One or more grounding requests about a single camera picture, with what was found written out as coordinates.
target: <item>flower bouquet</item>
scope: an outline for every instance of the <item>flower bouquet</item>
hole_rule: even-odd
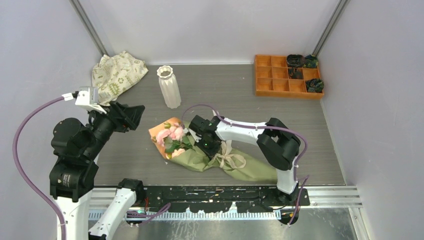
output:
[[[243,181],[277,182],[277,172],[269,164],[231,147],[231,141],[222,141],[219,152],[212,158],[197,146],[195,139],[181,121],[170,118],[149,129],[152,142],[164,159],[185,168],[204,172],[212,167],[219,167],[231,177]]]

